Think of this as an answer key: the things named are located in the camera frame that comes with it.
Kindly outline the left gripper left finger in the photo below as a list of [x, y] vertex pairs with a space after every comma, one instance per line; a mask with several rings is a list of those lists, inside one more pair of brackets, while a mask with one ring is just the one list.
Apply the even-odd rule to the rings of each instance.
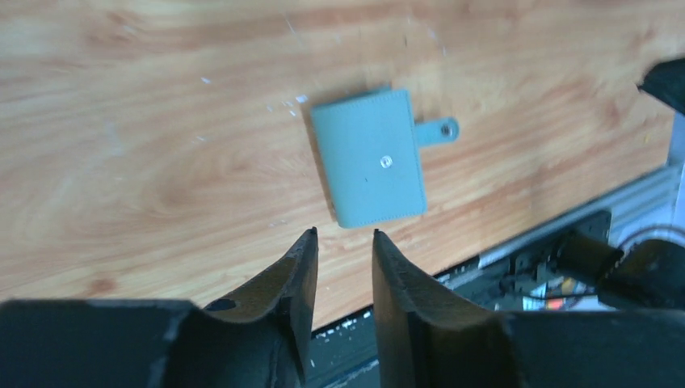
[[1, 304], [4, 387], [302, 387], [317, 288], [317, 230], [200, 307], [179, 299]]

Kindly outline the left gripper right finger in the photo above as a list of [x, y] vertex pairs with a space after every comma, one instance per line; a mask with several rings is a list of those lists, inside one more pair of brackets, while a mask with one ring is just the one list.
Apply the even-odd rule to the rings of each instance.
[[607, 310], [491, 311], [412, 264], [380, 230], [373, 309], [383, 387], [681, 387], [684, 249], [647, 239], [629, 253], [580, 234], [557, 267]]

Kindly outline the green card holder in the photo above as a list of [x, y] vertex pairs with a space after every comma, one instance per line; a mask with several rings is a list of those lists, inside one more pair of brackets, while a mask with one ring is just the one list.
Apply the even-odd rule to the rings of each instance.
[[337, 223], [344, 229], [422, 215], [420, 150], [456, 141], [453, 117], [418, 123], [406, 90], [380, 88], [310, 110]]

